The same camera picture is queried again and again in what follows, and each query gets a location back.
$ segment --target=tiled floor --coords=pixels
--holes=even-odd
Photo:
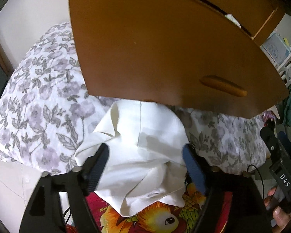
[[[41,172],[31,167],[0,161],[0,219],[11,233],[19,232],[25,208],[40,175]],[[68,198],[66,193],[60,195],[65,211],[69,207]]]

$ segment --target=floral bedsheet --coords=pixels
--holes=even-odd
[[[0,157],[52,174],[70,171],[74,153],[117,99],[90,96],[81,73],[71,24],[50,28],[14,71],[0,100]],[[170,107],[199,155],[239,174],[260,166],[266,146],[260,116],[250,120]]]

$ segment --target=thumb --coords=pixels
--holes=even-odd
[[[279,228],[283,229],[287,226],[288,222],[291,219],[291,215],[287,214],[285,211],[282,210],[281,207],[277,207],[273,212],[273,217],[279,226]]]

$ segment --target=white cloth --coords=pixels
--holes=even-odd
[[[132,216],[156,201],[184,206],[188,143],[184,126],[166,106],[114,102],[89,138],[75,152],[78,165],[106,143],[110,155],[96,194],[122,216]]]

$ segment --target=wire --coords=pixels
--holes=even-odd
[[[69,210],[70,210],[70,214],[69,214],[69,216],[68,216],[68,219],[66,220],[65,225],[68,223],[68,221],[69,221],[69,219],[70,219],[70,217],[71,217],[71,209],[70,209],[70,207],[67,208],[67,210],[64,212],[64,218],[65,218],[65,216],[66,216],[66,214],[68,213]]]
[[[264,199],[264,182],[263,182],[263,179],[262,179],[262,175],[260,174],[259,169],[255,165],[249,165],[248,168],[247,168],[247,172],[249,172],[249,167],[250,166],[253,166],[258,171],[258,173],[260,175],[260,178],[261,178],[261,181],[262,181],[262,190],[263,190],[263,196],[262,196],[262,198]]]

